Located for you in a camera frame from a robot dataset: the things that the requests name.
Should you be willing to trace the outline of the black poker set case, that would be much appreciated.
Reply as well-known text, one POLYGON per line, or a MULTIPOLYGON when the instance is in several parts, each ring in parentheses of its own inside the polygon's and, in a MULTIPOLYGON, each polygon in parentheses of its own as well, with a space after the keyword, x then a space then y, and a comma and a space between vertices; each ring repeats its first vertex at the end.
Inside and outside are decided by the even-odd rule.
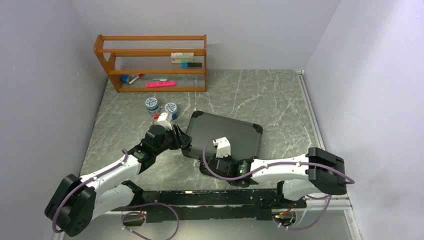
POLYGON ((197 110, 191 115, 186 134, 191 143, 182 154, 199 160, 201 173, 234 179, 251 171, 253 160, 259 156, 263 127, 197 110))

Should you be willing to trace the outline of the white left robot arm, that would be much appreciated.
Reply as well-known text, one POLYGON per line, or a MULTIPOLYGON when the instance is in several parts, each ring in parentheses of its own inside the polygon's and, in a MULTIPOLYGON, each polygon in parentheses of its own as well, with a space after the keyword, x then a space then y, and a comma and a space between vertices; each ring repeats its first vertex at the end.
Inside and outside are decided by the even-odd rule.
POLYGON ((127 207, 139 214, 141 208, 155 205, 145 202, 144 190, 129 179, 151 167, 164 151, 183 150, 191 141, 177 124, 169 129, 152 125, 140 144, 123 149, 123 157, 114 163, 80 177, 67 175, 44 210, 52 230, 74 237, 108 211, 127 207))

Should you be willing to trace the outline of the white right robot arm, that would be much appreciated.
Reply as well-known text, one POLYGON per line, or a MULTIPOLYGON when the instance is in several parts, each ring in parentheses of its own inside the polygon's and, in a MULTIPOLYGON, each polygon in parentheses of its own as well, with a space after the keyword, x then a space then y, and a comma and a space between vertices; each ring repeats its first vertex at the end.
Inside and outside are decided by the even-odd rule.
POLYGON ((354 183, 345 173, 344 159, 318 147, 284 159, 234 161, 228 156, 207 160, 203 155, 201 160, 207 174, 236 187, 282 182, 282 189, 274 195, 282 208, 310 194, 345 195, 347 185, 354 183))

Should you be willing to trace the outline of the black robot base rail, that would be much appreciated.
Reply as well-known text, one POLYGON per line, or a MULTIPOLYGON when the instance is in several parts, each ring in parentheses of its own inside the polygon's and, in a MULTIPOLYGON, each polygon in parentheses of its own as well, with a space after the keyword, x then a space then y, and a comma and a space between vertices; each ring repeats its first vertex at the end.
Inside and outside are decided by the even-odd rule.
POLYGON ((121 206, 117 211, 142 211, 147 223, 175 220, 176 212, 183 220, 256 219, 270 221, 284 209, 305 209, 304 197, 297 201, 286 200, 280 190, 227 189, 227 190, 162 190, 145 191, 144 207, 137 202, 121 206))

